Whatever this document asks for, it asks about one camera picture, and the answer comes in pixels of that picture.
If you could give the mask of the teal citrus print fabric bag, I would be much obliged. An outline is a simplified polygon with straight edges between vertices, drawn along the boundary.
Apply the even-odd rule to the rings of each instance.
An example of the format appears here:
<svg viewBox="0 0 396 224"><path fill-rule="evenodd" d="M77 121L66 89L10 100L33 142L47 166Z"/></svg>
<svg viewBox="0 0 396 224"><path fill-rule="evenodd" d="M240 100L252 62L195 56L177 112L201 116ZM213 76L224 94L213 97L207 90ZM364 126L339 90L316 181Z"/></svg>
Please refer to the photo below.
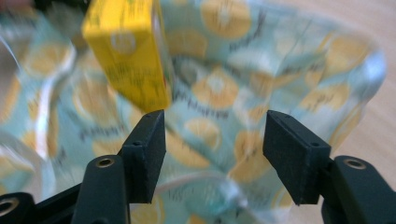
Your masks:
<svg viewBox="0 0 396 224"><path fill-rule="evenodd" d="M291 198L260 154L268 110L333 147L385 77L370 41L329 21L257 0L159 0L173 65L159 191L137 224L274 224ZM143 110L115 91L79 37L86 13L55 5L0 12L0 194L47 198L87 162L114 153Z"/></svg>

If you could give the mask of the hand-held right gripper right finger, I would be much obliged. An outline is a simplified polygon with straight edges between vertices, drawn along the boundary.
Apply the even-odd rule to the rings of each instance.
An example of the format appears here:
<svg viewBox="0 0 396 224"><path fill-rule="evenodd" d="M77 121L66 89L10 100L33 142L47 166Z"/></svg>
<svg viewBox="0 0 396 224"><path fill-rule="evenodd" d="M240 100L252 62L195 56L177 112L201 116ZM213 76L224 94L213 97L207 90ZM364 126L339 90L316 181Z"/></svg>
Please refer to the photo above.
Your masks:
<svg viewBox="0 0 396 224"><path fill-rule="evenodd" d="M331 146L299 120L268 110L262 153L295 204L316 204L319 171L327 166Z"/></svg>

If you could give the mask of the yellow carton box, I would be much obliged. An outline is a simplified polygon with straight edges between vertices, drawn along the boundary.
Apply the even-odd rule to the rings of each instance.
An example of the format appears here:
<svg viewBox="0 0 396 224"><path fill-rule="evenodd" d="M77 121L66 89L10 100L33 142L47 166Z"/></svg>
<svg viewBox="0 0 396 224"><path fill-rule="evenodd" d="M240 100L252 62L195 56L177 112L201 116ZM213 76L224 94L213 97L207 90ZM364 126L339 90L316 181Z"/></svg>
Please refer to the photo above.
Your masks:
<svg viewBox="0 0 396 224"><path fill-rule="evenodd" d="M171 104L159 0L91 0L81 31L119 94L146 112Z"/></svg>

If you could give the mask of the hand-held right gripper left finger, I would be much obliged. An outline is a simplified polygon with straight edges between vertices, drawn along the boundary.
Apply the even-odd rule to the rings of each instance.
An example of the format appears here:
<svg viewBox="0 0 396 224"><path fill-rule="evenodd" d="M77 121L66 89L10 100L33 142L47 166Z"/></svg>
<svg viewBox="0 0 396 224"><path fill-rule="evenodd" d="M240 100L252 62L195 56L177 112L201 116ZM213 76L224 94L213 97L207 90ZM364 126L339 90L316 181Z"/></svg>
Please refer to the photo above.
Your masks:
<svg viewBox="0 0 396 224"><path fill-rule="evenodd" d="M128 203L151 203L166 153L164 111L144 115L122 144Z"/></svg>

